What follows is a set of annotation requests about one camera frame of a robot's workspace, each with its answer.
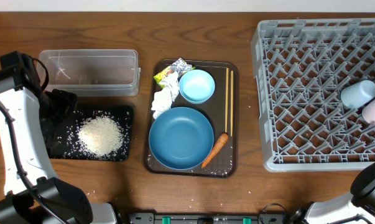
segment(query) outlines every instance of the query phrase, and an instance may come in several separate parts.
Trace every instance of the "green clip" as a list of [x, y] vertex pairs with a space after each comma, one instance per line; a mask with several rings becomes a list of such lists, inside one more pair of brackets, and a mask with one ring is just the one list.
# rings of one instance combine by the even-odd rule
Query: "green clip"
[[243, 224], [251, 224], [251, 219], [250, 218], [243, 218]]
[[170, 217], [162, 217], [162, 224], [170, 224]]

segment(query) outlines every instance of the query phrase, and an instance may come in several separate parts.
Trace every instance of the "pair of chopsticks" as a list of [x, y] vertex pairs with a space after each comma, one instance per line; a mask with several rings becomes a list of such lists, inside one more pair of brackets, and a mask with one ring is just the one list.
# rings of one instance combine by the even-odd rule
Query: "pair of chopsticks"
[[[233, 98], [234, 98], [234, 71], [231, 71], [231, 89], [230, 89], [230, 92], [231, 92], [231, 98], [230, 98], [230, 107], [231, 107], [231, 110], [230, 110], [230, 128], [231, 128], [231, 131], [230, 131], [230, 136], [233, 136]], [[226, 113], [225, 113], [225, 132], [227, 133], [227, 117], [228, 117], [228, 112], [229, 112], [229, 108], [228, 108], [228, 101], [229, 101], [229, 68], [226, 68]]]

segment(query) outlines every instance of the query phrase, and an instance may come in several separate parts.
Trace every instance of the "brown tray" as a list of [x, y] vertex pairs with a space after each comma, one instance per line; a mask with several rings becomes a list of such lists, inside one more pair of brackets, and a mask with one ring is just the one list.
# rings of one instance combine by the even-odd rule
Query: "brown tray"
[[[174, 63], [176, 60], [165, 59], [160, 61], [154, 69], [154, 75]], [[155, 174], [173, 174], [173, 175], [189, 175], [200, 177], [217, 177], [226, 178], [231, 176], [237, 168], [237, 139], [238, 139], [238, 71], [236, 66], [226, 62], [204, 62], [186, 60], [187, 63], [196, 67], [196, 69], [204, 70], [212, 75], [215, 80], [215, 92], [212, 97], [200, 105], [194, 105], [185, 100], [181, 94], [176, 98], [172, 107], [189, 107], [193, 108], [208, 118], [212, 124], [215, 141], [225, 132], [225, 113], [226, 113], [226, 69], [229, 68], [228, 75], [228, 116], [227, 116], [227, 133], [229, 140], [222, 150], [211, 160], [204, 168], [201, 165], [188, 170], [173, 170], [163, 166], [152, 155], [149, 147], [149, 133], [154, 119], [153, 111], [149, 113], [149, 127], [147, 128], [147, 141], [144, 150], [143, 164], [146, 169]], [[231, 71], [233, 71], [233, 136], [231, 136]], [[154, 93], [160, 91], [161, 88], [154, 81], [152, 82], [151, 103], [154, 99]]]

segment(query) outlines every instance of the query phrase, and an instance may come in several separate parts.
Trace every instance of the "wooden table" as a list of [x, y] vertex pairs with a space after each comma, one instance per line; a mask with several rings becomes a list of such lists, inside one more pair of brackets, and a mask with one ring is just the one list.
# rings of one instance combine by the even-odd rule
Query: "wooden table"
[[[270, 173], [264, 169], [249, 43], [261, 20], [338, 17], [375, 14], [0, 12], [0, 56], [19, 50], [38, 57], [47, 49], [135, 49], [139, 53], [142, 72], [137, 96], [89, 99], [134, 105], [129, 159], [52, 160], [59, 177], [90, 193], [90, 202], [112, 201], [124, 212], [257, 213], [272, 202], [292, 210], [347, 192], [358, 172]], [[142, 165], [154, 65], [179, 57], [231, 62], [238, 67], [239, 159], [237, 171], [228, 179], [151, 174]], [[0, 200], [3, 186], [0, 144]]]

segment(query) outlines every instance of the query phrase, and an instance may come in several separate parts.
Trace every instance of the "bowl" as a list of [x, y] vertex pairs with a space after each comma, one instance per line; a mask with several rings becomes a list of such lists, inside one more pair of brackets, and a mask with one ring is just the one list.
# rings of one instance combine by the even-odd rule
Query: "bowl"
[[203, 70], [192, 70], [179, 82], [180, 94], [190, 103], [200, 104], [208, 100], [215, 91], [215, 81]]
[[213, 147], [213, 128], [208, 119], [191, 108], [172, 108], [152, 124], [149, 145], [164, 166], [185, 170], [200, 165]]

